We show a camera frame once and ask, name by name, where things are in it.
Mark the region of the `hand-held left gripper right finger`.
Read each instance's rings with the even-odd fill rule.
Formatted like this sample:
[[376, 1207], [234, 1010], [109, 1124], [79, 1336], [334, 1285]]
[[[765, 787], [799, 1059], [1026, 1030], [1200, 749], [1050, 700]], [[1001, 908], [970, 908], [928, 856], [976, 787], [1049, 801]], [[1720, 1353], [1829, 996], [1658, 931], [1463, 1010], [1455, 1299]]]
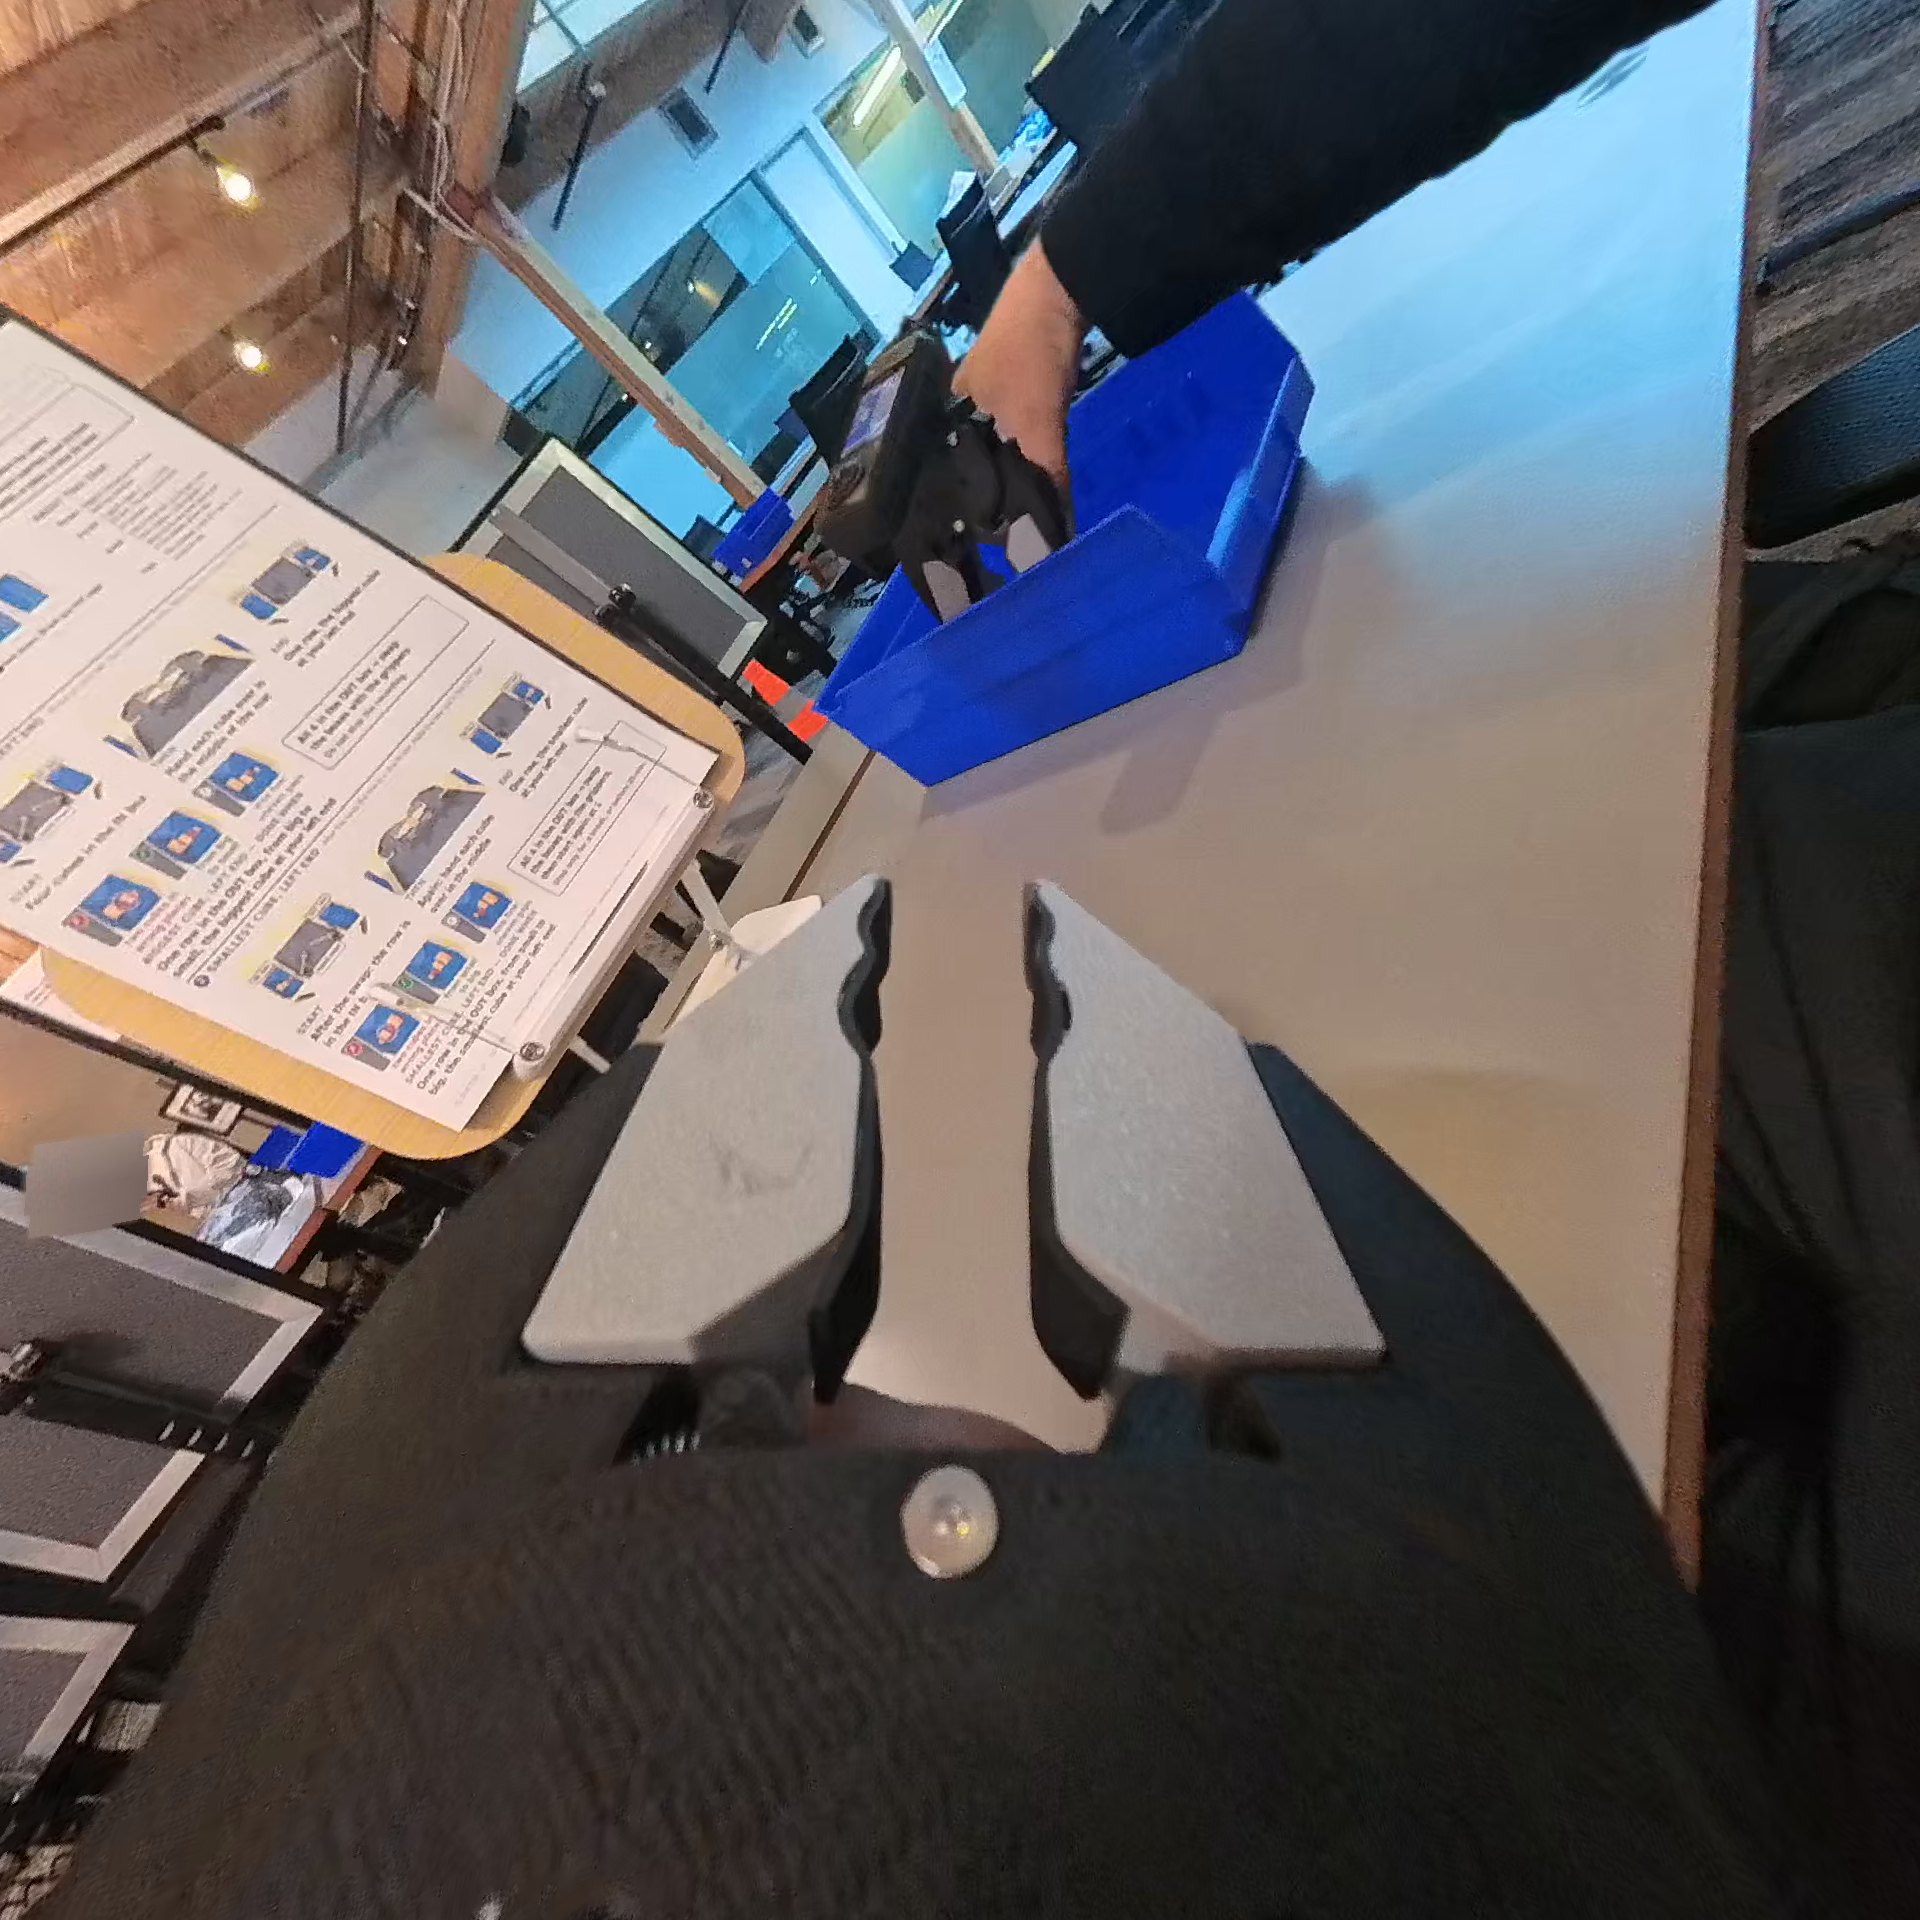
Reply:
[[1067, 1387], [1351, 1371], [1385, 1336], [1248, 1038], [1055, 881], [1023, 897], [1027, 1299]]

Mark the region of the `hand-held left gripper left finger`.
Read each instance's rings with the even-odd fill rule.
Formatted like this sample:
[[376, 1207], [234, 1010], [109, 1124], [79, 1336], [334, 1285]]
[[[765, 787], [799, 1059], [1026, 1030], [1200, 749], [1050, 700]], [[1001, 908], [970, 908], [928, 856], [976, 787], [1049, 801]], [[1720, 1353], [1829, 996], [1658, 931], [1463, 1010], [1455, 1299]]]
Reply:
[[745, 952], [659, 1041], [520, 1347], [765, 1371], [833, 1400], [879, 1305], [879, 985], [890, 881]]

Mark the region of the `blue plastic bin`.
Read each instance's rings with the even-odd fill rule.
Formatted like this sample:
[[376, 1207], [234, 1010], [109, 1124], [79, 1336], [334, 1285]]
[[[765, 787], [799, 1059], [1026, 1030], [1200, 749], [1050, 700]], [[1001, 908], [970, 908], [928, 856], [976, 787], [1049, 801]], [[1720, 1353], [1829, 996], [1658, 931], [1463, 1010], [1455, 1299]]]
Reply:
[[816, 710], [942, 785], [1241, 652], [1293, 521], [1313, 380], [1237, 290], [1067, 411], [1075, 539], [936, 621], [895, 575]]

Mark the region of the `person's right forearm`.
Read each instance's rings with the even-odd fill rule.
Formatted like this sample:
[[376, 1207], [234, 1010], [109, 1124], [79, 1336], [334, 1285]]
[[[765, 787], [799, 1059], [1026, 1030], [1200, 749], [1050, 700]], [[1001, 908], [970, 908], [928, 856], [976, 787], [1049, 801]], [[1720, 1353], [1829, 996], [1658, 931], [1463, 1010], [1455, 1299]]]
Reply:
[[1701, 5], [1214, 5], [1043, 215], [1139, 357], [1483, 154]]

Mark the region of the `person's right hand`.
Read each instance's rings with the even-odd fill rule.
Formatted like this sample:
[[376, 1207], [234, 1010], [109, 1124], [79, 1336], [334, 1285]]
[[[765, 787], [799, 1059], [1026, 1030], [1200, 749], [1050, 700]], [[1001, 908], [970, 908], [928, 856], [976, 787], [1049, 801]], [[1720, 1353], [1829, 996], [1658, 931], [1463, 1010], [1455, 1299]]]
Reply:
[[994, 420], [994, 434], [1067, 498], [1067, 411], [1090, 325], [1035, 239], [1012, 265], [953, 397]]

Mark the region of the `white stand base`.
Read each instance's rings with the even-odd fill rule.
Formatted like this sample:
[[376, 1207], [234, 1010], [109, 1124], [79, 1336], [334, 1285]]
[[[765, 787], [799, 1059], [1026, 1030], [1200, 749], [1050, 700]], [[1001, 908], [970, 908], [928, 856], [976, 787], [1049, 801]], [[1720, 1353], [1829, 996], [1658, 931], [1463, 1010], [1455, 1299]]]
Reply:
[[700, 1010], [732, 981], [748, 973], [774, 948], [780, 948], [799, 924], [823, 911], [819, 896], [803, 896], [777, 905], [765, 905], [745, 914], [725, 908], [699, 865], [683, 874], [678, 891], [688, 897], [699, 918], [695, 952], [688, 957], [692, 973], [671, 990], [659, 1034]]

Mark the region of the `grey partition panel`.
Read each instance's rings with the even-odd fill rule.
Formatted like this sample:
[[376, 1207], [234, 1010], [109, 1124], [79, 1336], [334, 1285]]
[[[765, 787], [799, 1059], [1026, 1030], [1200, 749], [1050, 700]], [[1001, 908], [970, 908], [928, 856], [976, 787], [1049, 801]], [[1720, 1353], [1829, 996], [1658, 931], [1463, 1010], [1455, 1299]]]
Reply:
[[770, 637], [767, 613], [559, 438], [520, 460], [450, 553], [505, 564], [586, 618], [622, 587], [654, 647], [732, 681]]

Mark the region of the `grey panel rack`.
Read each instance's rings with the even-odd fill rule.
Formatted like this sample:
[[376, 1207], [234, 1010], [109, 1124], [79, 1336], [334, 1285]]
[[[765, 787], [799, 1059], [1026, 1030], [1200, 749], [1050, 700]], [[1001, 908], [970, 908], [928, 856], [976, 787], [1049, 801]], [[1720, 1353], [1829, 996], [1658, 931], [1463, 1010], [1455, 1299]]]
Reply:
[[4, 1188], [4, 1798], [165, 1670], [323, 1305], [143, 1229], [34, 1237]]

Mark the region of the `printed instruction sheet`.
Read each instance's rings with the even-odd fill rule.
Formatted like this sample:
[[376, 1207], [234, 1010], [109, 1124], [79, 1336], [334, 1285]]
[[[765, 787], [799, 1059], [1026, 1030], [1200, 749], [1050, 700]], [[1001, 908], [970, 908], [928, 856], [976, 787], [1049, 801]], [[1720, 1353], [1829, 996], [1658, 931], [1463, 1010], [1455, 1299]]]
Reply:
[[4, 928], [437, 1131], [565, 1053], [720, 752], [4, 320]]

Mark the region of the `person's dark clothing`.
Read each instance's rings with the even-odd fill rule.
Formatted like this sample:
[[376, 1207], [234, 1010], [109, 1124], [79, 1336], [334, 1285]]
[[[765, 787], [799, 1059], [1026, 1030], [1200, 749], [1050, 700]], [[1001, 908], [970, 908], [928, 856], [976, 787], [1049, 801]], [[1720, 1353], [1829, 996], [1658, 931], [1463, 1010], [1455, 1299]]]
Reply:
[[1743, 585], [1701, 1605], [1835, 1918], [1917, 1918], [1917, 537]]

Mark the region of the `black office chair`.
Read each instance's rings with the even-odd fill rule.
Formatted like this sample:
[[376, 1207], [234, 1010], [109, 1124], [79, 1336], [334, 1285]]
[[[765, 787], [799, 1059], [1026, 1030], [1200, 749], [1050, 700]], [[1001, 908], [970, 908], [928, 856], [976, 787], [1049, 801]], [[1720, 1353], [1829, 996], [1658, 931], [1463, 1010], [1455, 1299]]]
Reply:
[[1853, 365], [1748, 441], [1743, 543], [1782, 549], [1917, 499], [1917, 363]]

